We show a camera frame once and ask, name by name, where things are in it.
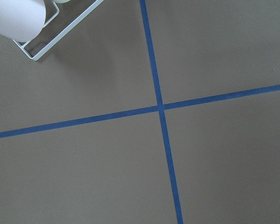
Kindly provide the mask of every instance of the gray floor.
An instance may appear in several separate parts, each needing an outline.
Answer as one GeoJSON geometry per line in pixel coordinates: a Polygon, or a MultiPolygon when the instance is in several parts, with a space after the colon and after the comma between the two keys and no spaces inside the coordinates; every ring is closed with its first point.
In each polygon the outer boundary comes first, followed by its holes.
{"type": "MultiPolygon", "coordinates": [[[[280,84],[280,0],[146,3],[165,104],[280,84]]],[[[0,36],[0,132],[155,105],[138,0],[38,62],[0,36]]],[[[185,224],[280,224],[280,91],[165,114],[185,224]]],[[[176,224],[162,134],[152,112],[1,138],[0,224],[176,224]]]]}

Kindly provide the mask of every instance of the blue tape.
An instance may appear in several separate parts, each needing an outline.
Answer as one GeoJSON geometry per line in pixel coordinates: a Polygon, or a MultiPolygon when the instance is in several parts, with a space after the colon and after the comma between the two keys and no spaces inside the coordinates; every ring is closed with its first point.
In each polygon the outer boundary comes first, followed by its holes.
{"type": "Polygon", "coordinates": [[[158,70],[157,70],[157,66],[156,66],[156,60],[155,60],[155,55],[154,55],[154,46],[153,46],[153,40],[151,37],[151,32],[150,32],[150,27],[149,27],[149,20],[148,20],[145,0],[140,0],[140,7],[141,7],[145,37],[146,37],[146,42],[147,42],[149,61],[150,61],[150,65],[151,65],[152,75],[153,75],[154,90],[155,90],[155,95],[156,95],[157,104],[158,104],[158,108],[159,108],[160,123],[161,123],[167,165],[168,165],[168,170],[169,170],[169,177],[170,177],[170,182],[171,182],[171,189],[172,189],[172,195],[173,195],[173,200],[174,200],[176,219],[177,219],[178,224],[183,224],[182,209],[181,209],[181,204],[180,204],[179,195],[178,195],[173,159],[172,159],[172,154],[171,154],[171,146],[170,146],[169,135],[168,135],[168,128],[167,128],[166,117],[165,117],[165,112],[164,112],[164,105],[163,105],[163,100],[162,100],[162,95],[161,95],[160,81],[159,81],[158,70]]]}
{"type": "Polygon", "coordinates": [[[57,122],[57,123],[53,123],[53,124],[26,127],[26,128],[21,128],[21,129],[6,131],[6,132],[0,132],[0,138],[6,138],[6,137],[15,136],[15,135],[28,134],[28,133],[34,133],[34,132],[47,131],[47,130],[62,128],[62,127],[88,124],[88,123],[93,123],[93,122],[98,122],[98,121],[103,121],[103,120],[110,120],[110,119],[128,117],[128,116],[157,112],[157,111],[158,111],[157,106],[151,106],[151,107],[145,107],[145,108],[140,108],[140,109],[135,109],[135,110],[98,115],[98,116],[94,116],[94,117],[62,121],[62,122],[57,122]]]}
{"type": "Polygon", "coordinates": [[[204,97],[204,98],[198,98],[198,99],[185,100],[185,101],[171,103],[171,104],[165,104],[164,110],[170,110],[170,109],[175,109],[175,108],[184,107],[184,106],[205,104],[205,103],[221,101],[221,100],[226,100],[226,99],[247,97],[247,96],[257,95],[257,94],[261,94],[261,93],[273,92],[273,91],[280,91],[280,85],[273,85],[273,86],[268,86],[268,87],[263,87],[263,88],[258,88],[258,89],[232,92],[232,93],[226,93],[226,94],[217,95],[217,96],[204,97]]]}

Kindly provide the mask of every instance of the white rack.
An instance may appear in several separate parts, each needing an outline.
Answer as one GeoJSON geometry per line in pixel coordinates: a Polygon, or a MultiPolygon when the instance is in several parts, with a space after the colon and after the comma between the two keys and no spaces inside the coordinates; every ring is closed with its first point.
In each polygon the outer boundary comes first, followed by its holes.
{"type": "MultiPolygon", "coordinates": [[[[70,32],[80,21],[82,21],[89,13],[91,13],[99,4],[104,0],[96,0],[93,2],[85,11],[83,11],[75,20],[73,20],[64,30],[62,30],[54,39],[52,39],[47,45],[45,45],[41,50],[39,50],[35,55],[31,55],[25,50],[25,47],[31,42],[19,43],[14,40],[14,42],[19,46],[19,48],[32,60],[37,61],[41,58],[51,47],[53,47],[58,41],[60,41],[68,32],[70,32]]],[[[60,12],[57,4],[52,2],[56,12],[55,14],[44,24],[46,27],[60,12]]]]}

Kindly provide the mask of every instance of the dish rack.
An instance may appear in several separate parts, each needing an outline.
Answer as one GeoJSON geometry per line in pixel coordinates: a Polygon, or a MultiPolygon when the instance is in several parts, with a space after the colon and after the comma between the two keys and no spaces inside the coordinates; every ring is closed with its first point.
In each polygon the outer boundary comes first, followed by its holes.
{"type": "Polygon", "coordinates": [[[15,40],[14,42],[30,59],[37,61],[103,1],[104,0],[79,0],[64,4],[56,4],[53,1],[47,1],[45,3],[48,18],[46,18],[40,34],[29,42],[17,42],[15,40]],[[57,21],[57,24],[52,24],[53,21],[57,20],[61,12],[63,13],[63,18],[57,21]]]}

